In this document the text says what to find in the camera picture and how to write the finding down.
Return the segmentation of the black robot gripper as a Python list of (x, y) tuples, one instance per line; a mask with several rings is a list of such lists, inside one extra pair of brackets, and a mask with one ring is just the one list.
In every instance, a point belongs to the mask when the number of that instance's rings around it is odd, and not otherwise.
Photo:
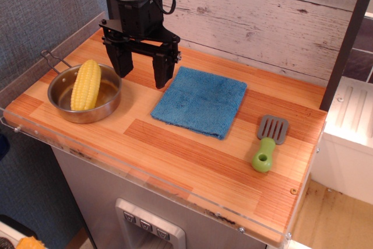
[(151, 57), (156, 88), (163, 88), (173, 77), (181, 59), (180, 38), (163, 26), (162, 0), (114, 0), (119, 16), (103, 19), (103, 43), (112, 66), (121, 78), (133, 70), (132, 54)]

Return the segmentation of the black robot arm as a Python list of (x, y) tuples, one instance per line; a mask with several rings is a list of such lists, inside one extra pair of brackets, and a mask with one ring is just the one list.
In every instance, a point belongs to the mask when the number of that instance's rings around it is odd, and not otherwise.
[(181, 60), (180, 38), (167, 30), (164, 15), (175, 11), (163, 8), (163, 0), (114, 0), (118, 19), (102, 20), (103, 43), (117, 75), (125, 77), (133, 70), (134, 53), (152, 58), (155, 84), (163, 88), (173, 77), (175, 64)]

